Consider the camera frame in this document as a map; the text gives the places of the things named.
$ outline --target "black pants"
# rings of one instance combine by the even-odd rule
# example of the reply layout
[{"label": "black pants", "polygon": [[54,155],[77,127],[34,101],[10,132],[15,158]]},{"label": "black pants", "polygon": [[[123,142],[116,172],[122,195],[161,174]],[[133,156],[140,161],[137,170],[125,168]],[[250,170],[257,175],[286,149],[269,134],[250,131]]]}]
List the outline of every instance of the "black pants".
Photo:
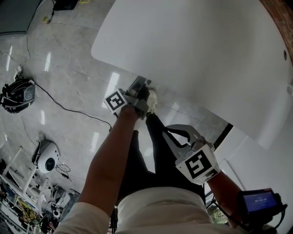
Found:
[{"label": "black pants", "polygon": [[170,186],[194,192],[200,195],[204,203],[206,203],[203,187],[191,183],[175,167],[176,158],[163,138],[165,126],[158,116],[149,114],[146,119],[146,125],[152,139],[156,173],[154,174],[147,170],[142,154],[139,151],[138,131],[134,131],[118,201],[142,189]]}]

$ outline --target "display screen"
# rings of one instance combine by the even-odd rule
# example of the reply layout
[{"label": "display screen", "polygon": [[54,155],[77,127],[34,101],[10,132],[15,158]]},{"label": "display screen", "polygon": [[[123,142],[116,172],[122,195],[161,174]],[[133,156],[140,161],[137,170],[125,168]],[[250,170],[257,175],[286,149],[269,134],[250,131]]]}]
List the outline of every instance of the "display screen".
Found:
[{"label": "display screen", "polygon": [[271,192],[244,195],[244,201],[248,212],[258,211],[277,205]]}]

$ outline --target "marble floor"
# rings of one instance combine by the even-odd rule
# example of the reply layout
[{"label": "marble floor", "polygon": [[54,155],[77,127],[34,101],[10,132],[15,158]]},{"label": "marble floor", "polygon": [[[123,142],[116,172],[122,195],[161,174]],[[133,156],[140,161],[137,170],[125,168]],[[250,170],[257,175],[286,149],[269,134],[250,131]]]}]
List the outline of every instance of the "marble floor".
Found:
[{"label": "marble floor", "polygon": [[[43,18],[51,15],[53,3],[51,0],[44,2],[28,32],[31,59],[23,66],[26,78],[37,81],[66,108],[107,120],[112,125],[115,117],[103,105],[103,98],[117,88],[127,89],[137,77],[95,60],[90,53],[99,28],[113,4],[114,0],[91,0],[87,4],[77,4],[72,11],[56,11],[51,23],[46,24]],[[28,59],[26,36],[0,36],[0,51],[10,53],[17,61],[7,55],[0,57],[2,87],[13,82],[15,68]],[[226,127],[226,121],[204,107],[159,84],[152,83],[151,86],[158,93],[156,114],[165,125],[192,125],[211,142],[215,142]],[[146,165],[154,171],[152,142],[146,125],[140,122],[137,127]],[[33,105],[22,113],[10,114],[0,108],[0,156],[8,160],[22,146],[24,150],[14,168],[25,175],[32,166],[30,158],[36,140],[46,138],[54,141],[60,149],[60,161],[71,168],[69,175],[72,182],[56,171],[45,176],[65,189],[82,190],[91,160],[108,132],[107,124],[64,111],[39,88],[36,88]]]}]

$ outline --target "white shirt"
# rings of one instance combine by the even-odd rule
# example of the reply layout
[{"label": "white shirt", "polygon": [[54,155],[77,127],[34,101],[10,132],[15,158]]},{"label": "white shirt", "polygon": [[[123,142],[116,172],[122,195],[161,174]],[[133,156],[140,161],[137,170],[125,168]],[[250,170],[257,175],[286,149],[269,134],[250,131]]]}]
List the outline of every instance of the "white shirt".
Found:
[{"label": "white shirt", "polygon": [[[56,234],[105,234],[109,216],[101,209],[76,203]],[[201,197],[174,187],[148,188],[135,192],[118,206],[120,234],[240,234],[224,224],[213,224]]]}]

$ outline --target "person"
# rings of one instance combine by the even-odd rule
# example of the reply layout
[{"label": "person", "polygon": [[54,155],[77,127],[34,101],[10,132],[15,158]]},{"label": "person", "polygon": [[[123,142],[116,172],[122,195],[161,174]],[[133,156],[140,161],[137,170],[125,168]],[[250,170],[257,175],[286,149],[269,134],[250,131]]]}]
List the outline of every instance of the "person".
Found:
[{"label": "person", "polygon": [[[245,233],[232,221],[230,226],[212,223],[203,187],[189,182],[175,167],[176,158],[162,135],[166,129],[154,113],[156,92],[149,92],[146,125],[156,173],[147,170],[139,151],[138,132],[134,131],[139,116],[134,107],[125,106],[90,164],[78,202],[55,233],[105,234],[117,203],[116,233]],[[241,221],[239,187],[222,172],[208,185],[221,208]]]}]

